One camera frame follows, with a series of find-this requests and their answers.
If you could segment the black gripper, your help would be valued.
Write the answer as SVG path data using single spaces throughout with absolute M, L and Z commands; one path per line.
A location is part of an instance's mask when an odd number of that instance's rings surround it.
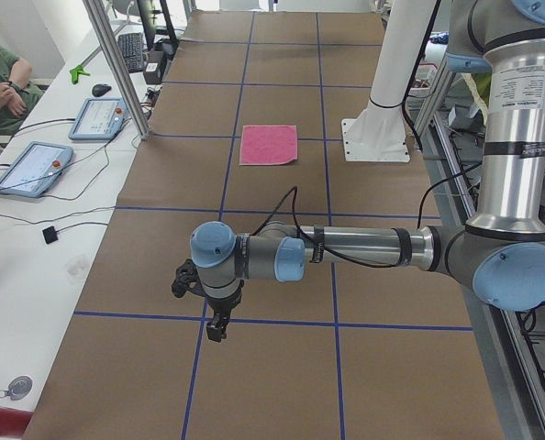
M 241 303 L 244 280 L 235 280 L 221 289 L 214 289 L 206 295 L 214 316 L 206 324 L 209 340 L 222 342 L 227 338 L 227 327 L 232 310 Z

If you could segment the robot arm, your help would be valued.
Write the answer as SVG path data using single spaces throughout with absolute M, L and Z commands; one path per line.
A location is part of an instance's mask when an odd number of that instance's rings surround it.
M 476 212 L 461 227 L 414 231 L 202 224 L 190 238 L 190 291 L 213 309 L 209 339 L 225 338 L 246 280 L 299 281 L 307 263 L 326 260 L 439 272 L 507 311 L 545 301 L 545 1 L 453 2 L 447 60 L 455 72 L 492 74 Z

